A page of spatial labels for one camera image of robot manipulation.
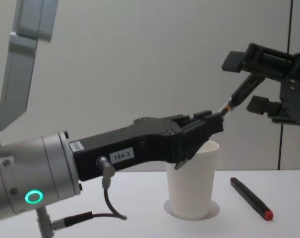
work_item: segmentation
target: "white table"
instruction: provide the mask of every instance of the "white table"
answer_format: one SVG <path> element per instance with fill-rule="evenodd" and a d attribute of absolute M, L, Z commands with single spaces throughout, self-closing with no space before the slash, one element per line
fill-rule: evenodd
<path fill-rule="evenodd" d="M 230 186 L 237 177 L 274 212 L 263 220 Z M 93 211 L 108 212 L 101 179 L 83 183 L 80 196 L 48 206 L 53 220 Z M 220 213 L 208 220 L 185 221 L 163 208 L 169 198 L 164 172 L 117 173 L 109 191 L 114 207 L 127 221 L 96 218 L 64 230 L 57 238 L 300 238 L 300 171 L 219 171 L 212 199 Z M 35 212 L 0 222 L 0 237 L 36 238 Z"/>

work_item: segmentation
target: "green led ring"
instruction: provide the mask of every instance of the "green led ring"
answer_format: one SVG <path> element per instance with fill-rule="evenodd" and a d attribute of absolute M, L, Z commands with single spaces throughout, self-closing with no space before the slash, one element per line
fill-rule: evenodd
<path fill-rule="evenodd" d="M 36 201 L 30 201 L 29 197 L 33 194 L 37 194 L 39 195 L 39 199 L 37 199 Z M 26 195 L 25 195 L 25 201 L 29 204 L 36 204 L 36 203 L 39 203 L 40 201 L 43 200 L 43 193 L 39 190 L 32 190 L 32 191 L 29 191 Z"/>

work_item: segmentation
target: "white label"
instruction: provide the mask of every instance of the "white label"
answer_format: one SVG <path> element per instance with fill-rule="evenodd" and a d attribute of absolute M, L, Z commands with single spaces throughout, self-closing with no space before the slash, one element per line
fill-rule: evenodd
<path fill-rule="evenodd" d="M 119 150 L 116 152 L 113 152 L 109 155 L 111 163 L 117 163 L 117 162 L 121 162 L 124 160 L 128 160 L 131 158 L 134 158 L 134 151 L 133 148 L 126 148 L 124 150 Z"/>
<path fill-rule="evenodd" d="M 77 152 L 77 151 L 81 151 L 84 150 L 85 148 L 82 146 L 82 144 L 80 143 L 80 141 L 75 141 L 73 143 L 69 144 L 71 150 L 73 152 Z"/>

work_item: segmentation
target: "marker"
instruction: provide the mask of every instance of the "marker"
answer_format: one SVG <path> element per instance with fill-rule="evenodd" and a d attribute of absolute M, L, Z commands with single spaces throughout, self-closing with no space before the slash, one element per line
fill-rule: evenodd
<path fill-rule="evenodd" d="M 266 221 L 273 219 L 273 212 L 237 178 L 230 179 L 231 185 L 249 203 L 249 205 Z"/>

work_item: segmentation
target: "white paper cup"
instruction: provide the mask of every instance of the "white paper cup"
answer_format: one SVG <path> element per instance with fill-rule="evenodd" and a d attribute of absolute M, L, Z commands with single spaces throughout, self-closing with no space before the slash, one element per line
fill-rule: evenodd
<path fill-rule="evenodd" d="M 172 213 L 182 219 L 207 216 L 213 190 L 219 144 L 207 141 L 196 155 L 178 170 L 166 164 Z"/>

